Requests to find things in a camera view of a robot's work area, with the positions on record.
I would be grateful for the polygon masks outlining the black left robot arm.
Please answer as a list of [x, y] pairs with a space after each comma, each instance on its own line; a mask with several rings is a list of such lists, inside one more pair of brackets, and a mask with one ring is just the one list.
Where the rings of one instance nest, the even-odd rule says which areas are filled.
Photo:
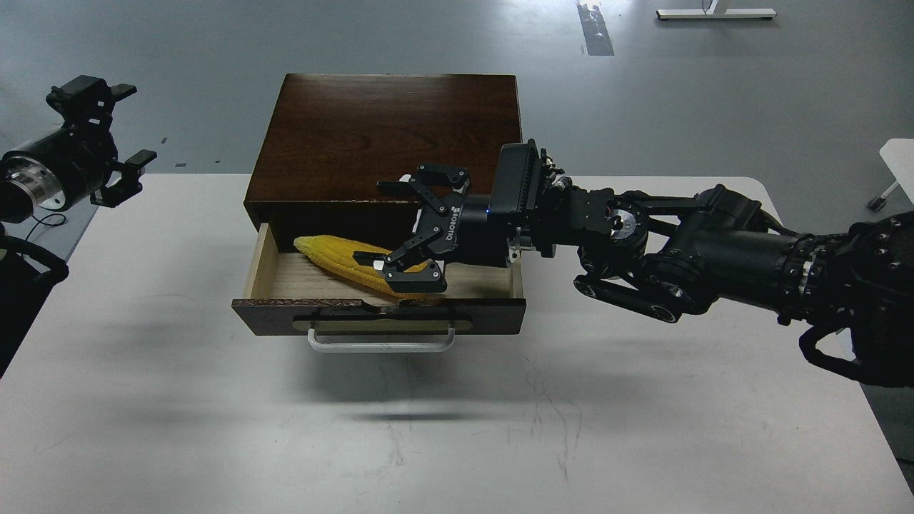
[[[46, 102], [61, 115], [62, 125], [2, 156], [2, 222], [22, 223], [37, 208], [62, 213], [83, 198], [114, 208], [139, 194], [141, 176], [156, 153], [140, 150], [121, 162], [111, 134], [114, 105], [135, 91], [134, 85], [110, 86], [85, 75], [53, 87]], [[46, 248], [6, 232], [1, 248], [1, 347], [6, 370], [50, 291], [68, 277], [69, 267]]]

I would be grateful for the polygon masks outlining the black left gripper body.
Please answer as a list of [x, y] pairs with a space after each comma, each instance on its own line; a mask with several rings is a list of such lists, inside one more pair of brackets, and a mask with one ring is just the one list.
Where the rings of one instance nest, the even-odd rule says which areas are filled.
[[102, 188], [117, 160], [110, 131], [61, 128], [4, 153], [4, 211], [65, 211]]

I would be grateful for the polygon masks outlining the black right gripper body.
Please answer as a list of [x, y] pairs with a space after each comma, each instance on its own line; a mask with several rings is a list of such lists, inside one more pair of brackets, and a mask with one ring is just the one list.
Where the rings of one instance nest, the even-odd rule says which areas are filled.
[[418, 233], [438, 226], [441, 235], [421, 245], [425, 257], [468, 266], [512, 266], [506, 234], [488, 220], [489, 195], [448, 194], [443, 202], [443, 215], [431, 207], [423, 207], [418, 215]]

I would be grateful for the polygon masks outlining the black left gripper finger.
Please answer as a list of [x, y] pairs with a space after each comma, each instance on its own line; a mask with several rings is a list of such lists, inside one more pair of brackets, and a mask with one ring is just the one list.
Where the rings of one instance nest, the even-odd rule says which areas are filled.
[[63, 86], [53, 86], [46, 95], [46, 103], [63, 118], [62, 125], [54, 133], [86, 129], [109, 135], [114, 104], [136, 92], [134, 85], [109, 86], [105, 79], [86, 75]]
[[120, 173], [114, 185], [102, 186], [89, 196], [92, 205], [106, 208], [115, 208], [124, 201], [139, 194], [143, 190], [140, 178], [144, 174], [147, 163], [157, 157], [157, 153], [143, 149], [128, 158], [124, 163], [115, 162], [114, 170]]

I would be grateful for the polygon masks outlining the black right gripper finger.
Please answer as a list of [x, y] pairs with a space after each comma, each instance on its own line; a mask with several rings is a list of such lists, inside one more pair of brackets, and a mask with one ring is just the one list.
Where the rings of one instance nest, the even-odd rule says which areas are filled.
[[[444, 215], [463, 207], [471, 184], [466, 167], [420, 165], [416, 172], [399, 180], [379, 180], [376, 188], [383, 196], [415, 196], [434, 213]], [[450, 194], [437, 196], [432, 188], [451, 188]]]
[[355, 251], [353, 260], [374, 268], [395, 293], [443, 293], [447, 289], [443, 266], [428, 254], [441, 235], [439, 228], [430, 228], [417, 232], [392, 253]]

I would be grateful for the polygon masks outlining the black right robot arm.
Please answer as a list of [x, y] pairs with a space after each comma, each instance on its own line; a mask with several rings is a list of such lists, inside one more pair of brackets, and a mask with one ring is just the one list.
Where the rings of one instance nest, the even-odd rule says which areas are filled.
[[578, 250], [583, 295], [673, 324], [719, 298], [803, 320], [804, 358], [882, 387], [913, 383], [912, 213], [845, 233], [787, 230], [760, 202], [717, 185], [694, 196], [575, 186], [534, 140], [502, 147], [492, 192], [471, 195], [463, 167], [420, 165], [389, 196], [422, 202], [413, 237], [356, 251], [397, 293], [442, 293], [445, 266], [507, 267], [521, 251]]

